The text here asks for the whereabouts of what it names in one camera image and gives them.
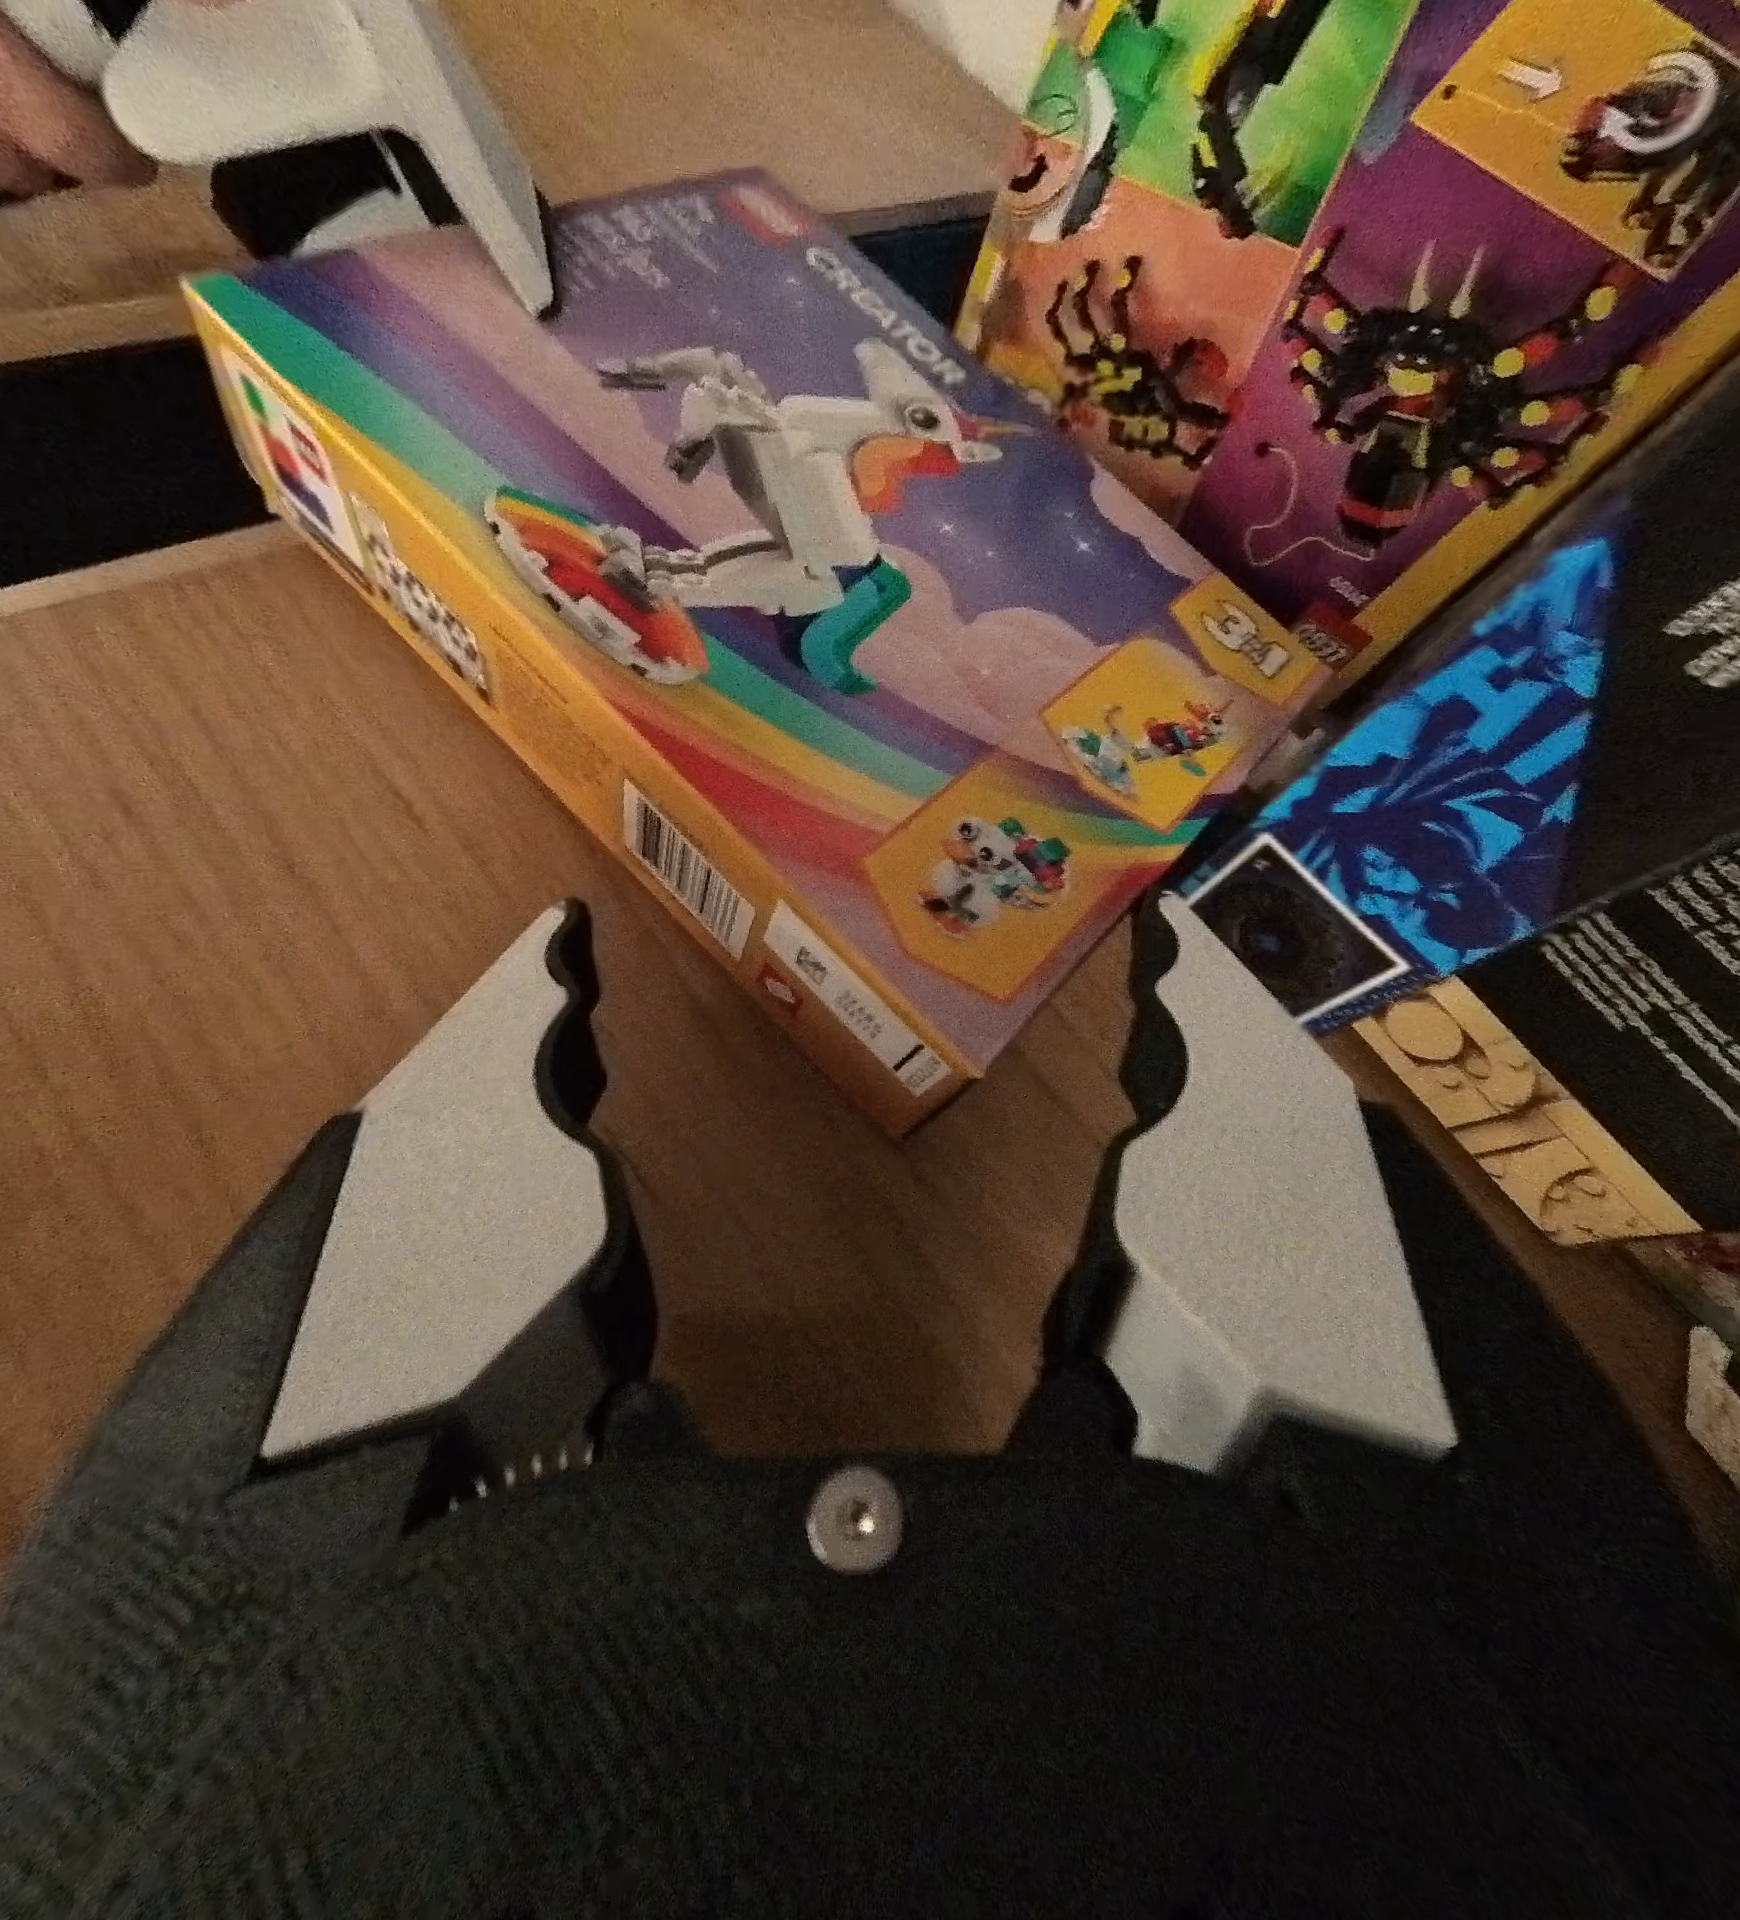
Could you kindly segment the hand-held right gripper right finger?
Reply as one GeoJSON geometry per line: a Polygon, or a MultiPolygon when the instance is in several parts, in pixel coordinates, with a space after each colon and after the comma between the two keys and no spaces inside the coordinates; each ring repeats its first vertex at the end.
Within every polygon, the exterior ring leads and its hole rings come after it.
{"type": "Polygon", "coordinates": [[[1121,1084],[1057,1293],[1057,1366],[1108,1376],[1136,1457],[1223,1475],[1295,1424],[1412,1461],[1458,1427],[1354,1083],[1183,894],[1130,939],[1121,1084]]]}

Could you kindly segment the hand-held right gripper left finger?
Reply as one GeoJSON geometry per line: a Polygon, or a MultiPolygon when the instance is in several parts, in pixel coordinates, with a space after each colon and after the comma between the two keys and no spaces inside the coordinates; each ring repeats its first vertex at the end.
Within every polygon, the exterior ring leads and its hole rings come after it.
{"type": "Polygon", "coordinates": [[[588,1463],[649,1377],[649,1261],[593,1117],[593,925],[565,900],[354,1112],[262,1463],[427,1435],[462,1463],[588,1463]]]}

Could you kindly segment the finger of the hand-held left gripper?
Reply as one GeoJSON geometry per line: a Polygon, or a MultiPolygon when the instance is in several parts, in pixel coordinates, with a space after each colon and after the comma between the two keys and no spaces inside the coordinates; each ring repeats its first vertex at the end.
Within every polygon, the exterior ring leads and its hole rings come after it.
{"type": "Polygon", "coordinates": [[[424,2],[362,2],[359,33],[375,68],[362,123],[423,156],[460,220],[522,306],[549,319],[559,302],[548,210],[507,121],[442,17],[424,2]]]}
{"type": "Polygon", "coordinates": [[[1054,31],[1054,2],[889,2],[1012,111],[1027,108],[1054,31]]]}

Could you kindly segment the yellow unicorn toy box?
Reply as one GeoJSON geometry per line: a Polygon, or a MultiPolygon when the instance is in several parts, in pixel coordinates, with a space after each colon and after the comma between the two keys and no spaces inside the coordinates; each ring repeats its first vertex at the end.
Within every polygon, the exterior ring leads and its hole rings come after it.
{"type": "Polygon", "coordinates": [[[275,516],[893,1137],[1289,737],[1314,651],[761,173],[194,275],[275,516]]]}

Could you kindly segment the black bat logo toy box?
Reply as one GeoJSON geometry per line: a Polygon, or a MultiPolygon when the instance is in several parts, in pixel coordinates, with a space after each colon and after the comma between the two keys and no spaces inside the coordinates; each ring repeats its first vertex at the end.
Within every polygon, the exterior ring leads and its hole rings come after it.
{"type": "Polygon", "coordinates": [[[1173,878],[1310,1031],[1740,838],[1740,354],[1173,878]]]}

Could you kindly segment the spider toy box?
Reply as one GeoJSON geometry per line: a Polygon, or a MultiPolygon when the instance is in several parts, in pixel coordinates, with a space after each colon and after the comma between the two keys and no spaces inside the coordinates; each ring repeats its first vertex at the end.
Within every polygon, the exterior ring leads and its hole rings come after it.
{"type": "Polygon", "coordinates": [[[1057,5],[957,333],[1354,681],[1740,349],[1740,5],[1057,5]]]}

